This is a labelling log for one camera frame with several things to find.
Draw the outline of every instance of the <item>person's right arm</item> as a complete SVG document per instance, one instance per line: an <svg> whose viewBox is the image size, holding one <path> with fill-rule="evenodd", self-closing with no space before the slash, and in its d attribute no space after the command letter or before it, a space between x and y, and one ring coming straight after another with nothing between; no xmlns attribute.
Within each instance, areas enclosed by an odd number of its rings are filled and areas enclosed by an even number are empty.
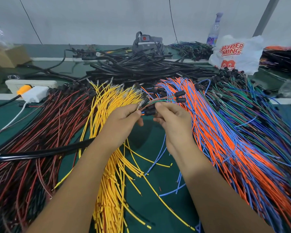
<svg viewBox="0 0 291 233"><path fill-rule="evenodd" d="M205 233L274 233L273 229L233 190L198 149L191 116L173 103L157 102L166 146L182 173Z"/></svg>

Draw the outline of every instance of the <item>bag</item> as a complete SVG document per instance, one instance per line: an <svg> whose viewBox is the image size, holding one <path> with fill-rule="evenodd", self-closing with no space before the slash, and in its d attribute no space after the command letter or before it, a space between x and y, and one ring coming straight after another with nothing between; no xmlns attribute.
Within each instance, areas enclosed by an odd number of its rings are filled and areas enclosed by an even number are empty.
<svg viewBox="0 0 291 233"><path fill-rule="evenodd" d="M226 35L213 48L209 63L217 68L236 68L245 74L253 75L258 71L262 52L262 36L234 39L231 35Z"/></svg>

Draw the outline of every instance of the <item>white cord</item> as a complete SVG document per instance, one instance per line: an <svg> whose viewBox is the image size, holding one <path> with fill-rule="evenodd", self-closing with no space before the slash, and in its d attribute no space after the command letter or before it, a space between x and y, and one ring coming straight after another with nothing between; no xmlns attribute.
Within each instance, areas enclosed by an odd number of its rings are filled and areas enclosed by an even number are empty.
<svg viewBox="0 0 291 233"><path fill-rule="evenodd" d="M1 130L3 130L3 129L5 129L6 127L8 127L11 123L13 123L14 122L14 120L15 119L17 119L17 117L23 112L23 110L25 109L25 107L26 107L26 105L27 105L28 103L26 102L26 103L24 103L24 105L23 105L23 107L22 107L22 109L20 110L20 112L7 124L7 125L5 125Z"/></svg>

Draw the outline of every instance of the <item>person's left hand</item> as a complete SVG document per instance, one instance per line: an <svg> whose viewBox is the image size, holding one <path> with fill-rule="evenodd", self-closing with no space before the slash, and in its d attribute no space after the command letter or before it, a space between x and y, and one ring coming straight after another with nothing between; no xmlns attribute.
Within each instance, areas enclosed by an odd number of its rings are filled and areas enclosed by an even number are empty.
<svg viewBox="0 0 291 233"><path fill-rule="evenodd" d="M112 111L95 140L114 152L126 140L136 122L143 126L141 111L136 110L137 107L137 104L131 104Z"/></svg>

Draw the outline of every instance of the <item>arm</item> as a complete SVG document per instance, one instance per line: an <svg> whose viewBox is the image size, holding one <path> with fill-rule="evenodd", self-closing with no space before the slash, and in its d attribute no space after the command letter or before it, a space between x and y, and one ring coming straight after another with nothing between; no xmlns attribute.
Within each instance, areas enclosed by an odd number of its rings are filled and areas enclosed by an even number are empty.
<svg viewBox="0 0 291 233"><path fill-rule="evenodd" d="M206 233L271 233L256 212L228 185L198 149L190 114L173 103L156 103L154 121L166 131L166 146L185 180Z"/></svg>
<svg viewBox="0 0 291 233"><path fill-rule="evenodd" d="M137 105L127 105L110 114L99 135L27 233L88 233L101 177L111 154L125 141L136 121L143 125L141 112L134 112L136 108Z"/></svg>

